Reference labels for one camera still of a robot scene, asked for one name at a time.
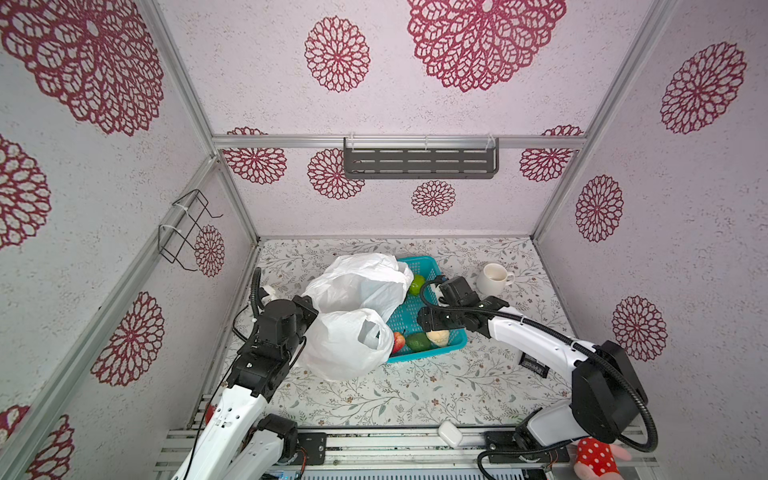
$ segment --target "pink plush ear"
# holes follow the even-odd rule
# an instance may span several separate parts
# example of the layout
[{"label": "pink plush ear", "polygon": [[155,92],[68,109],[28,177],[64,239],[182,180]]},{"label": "pink plush ear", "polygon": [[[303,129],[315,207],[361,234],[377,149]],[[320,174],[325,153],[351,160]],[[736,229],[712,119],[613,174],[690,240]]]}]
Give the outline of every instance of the pink plush ear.
[{"label": "pink plush ear", "polygon": [[598,480],[600,478],[594,473],[594,470],[581,462],[576,462],[574,472],[576,472],[576,476],[581,478],[581,480]]},{"label": "pink plush ear", "polygon": [[614,454],[614,457],[625,462],[629,462],[632,459],[632,454],[619,445],[611,445],[611,453]]}]

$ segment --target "red doily print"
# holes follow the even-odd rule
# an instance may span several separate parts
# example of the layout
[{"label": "red doily print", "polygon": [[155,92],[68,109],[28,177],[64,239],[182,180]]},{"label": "red doily print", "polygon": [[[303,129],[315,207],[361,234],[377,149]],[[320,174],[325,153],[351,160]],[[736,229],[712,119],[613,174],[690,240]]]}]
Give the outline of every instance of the red doily print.
[{"label": "red doily print", "polygon": [[447,182],[430,180],[419,185],[411,196],[411,205],[425,217],[442,215],[453,206],[456,192]]},{"label": "red doily print", "polygon": [[16,425],[24,418],[28,410],[29,406],[14,405],[0,413],[0,449],[16,430]]},{"label": "red doily print", "polygon": [[[544,132],[544,135],[581,135],[584,132],[573,125],[558,125]],[[523,177],[545,182],[560,177],[574,151],[567,148],[528,148],[520,158]]]},{"label": "red doily print", "polygon": [[69,472],[69,460],[74,453],[73,433],[74,429],[69,425],[69,415],[62,415],[56,430],[48,435],[42,450],[27,468],[27,473],[30,475],[28,480],[64,478],[64,475]]},{"label": "red doily print", "polygon": [[149,370],[163,346],[163,311],[156,299],[141,292],[91,367],[99,383],[126,386]]},{"label": "red doily print", "polygon": [[304,42],[306,66],[330,91],[349,91],[368,73],[371,58],[366,38],[344,18],[325,17]]},{"label": "red doily print", "polygon": [[[238,127],[227,133],[266,135],[250,127]],[[224,150],[222,154],[234,173],[255,184],[277,182],[286,173],[286,156],[282,148],[234,148]]]},{"label": "red doily print", "polygon": [[700,130],[725,113],[744,82],[744,52],[725,41],[689,58],[661,99],[661,121],[676,134]]},{"label": "red doily print", "polygon": [[346,177],[344,152],[338,148],[317,152],[310,159],[306,174],[315,190],[337,200],[354,197],[366,184],[365,180],[351,180]]},{"label": "red doily print", "polygon": [[50,211],[51,191],[38,162],[0,135],[0,250],[34,237]]},{"label": "red doily print", "polygon": [[608,175],[593,178],[576,202],[576,225],[587,240],[599,242],[613,234],[619,226],[624,200],[619,183]]},{"label": "red doily print", "polygon": [[414,55],[445,87],[488,90],[528,67],[565,0],[408,0]]},{"label": "red doily print", "polygon": [[224,240],[213,225],[200,229],[194,242],[194,259],[205,276],[215,276],[224,265]]},{"label": "red doily print", "polygon": [[614,335],[628,355],[653,360],[667,346],[667,324],[661,312],[648,299],[628,296],[616,305]]},{"label": "red doily print", "polygon": [[163,70],[131,0],[4,0],[0,30],[40,91],[77,120],[133,135],[160,114]]}]

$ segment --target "floral tablecloth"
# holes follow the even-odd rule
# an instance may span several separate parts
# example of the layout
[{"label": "floral tablecloth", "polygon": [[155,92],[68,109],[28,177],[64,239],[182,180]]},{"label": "floral tablecloth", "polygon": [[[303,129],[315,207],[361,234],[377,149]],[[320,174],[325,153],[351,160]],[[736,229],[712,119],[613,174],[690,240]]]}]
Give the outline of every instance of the floral tablecloth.
[{"label": "floral tablecloth", "polygon": [[[473,286],[482,265],[499,262],[516,275],[500,297],[532,319],[573,335],[527,238],[268,240],[261,245],[258,265],[263,268],[262,283],[290,298],[302,293],[336,256],[362,252],[398,258],[430,255],[445,275],[463,275]],[[251,318],[246,309],[237,320],[246,335]],[[515,353],[505,345],[467,334],[467,346],[461,350],[385,364],[347,382],[324,382],[296,366],[269,411],[300,425],[437,425],[444,420],[457,425],[515,424],[531,410],[569,396],[568,385],[556,373],[542,379],[515,365]],[[233,338],[224,368],[240,345]]]}]

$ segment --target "green avocado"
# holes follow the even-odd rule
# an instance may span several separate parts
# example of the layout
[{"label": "green avocado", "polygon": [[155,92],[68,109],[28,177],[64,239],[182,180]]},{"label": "green avocado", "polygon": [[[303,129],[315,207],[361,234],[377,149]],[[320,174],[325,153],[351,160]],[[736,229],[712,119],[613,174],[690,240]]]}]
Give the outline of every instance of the green avocado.
[{"label": "green avocado", "polygon": [[406,337],[406,345],[414,352],[423,352],[432,348],[432,342],[429,341],[424,332],[412,333]]}]

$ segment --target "white mug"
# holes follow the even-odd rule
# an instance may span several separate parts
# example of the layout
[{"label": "white mug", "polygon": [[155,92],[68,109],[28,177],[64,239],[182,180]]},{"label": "white mug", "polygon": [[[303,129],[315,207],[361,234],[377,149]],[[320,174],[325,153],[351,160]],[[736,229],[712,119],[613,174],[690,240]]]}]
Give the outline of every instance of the white mug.
[{"label": "white mug", "polygon": [[487,263],[478,276],[477,287],[483,296],[497,296],[501,294],[505,286],[511,285],[514,281],[515,274],[513,272],[508,272],[498,263]]}]

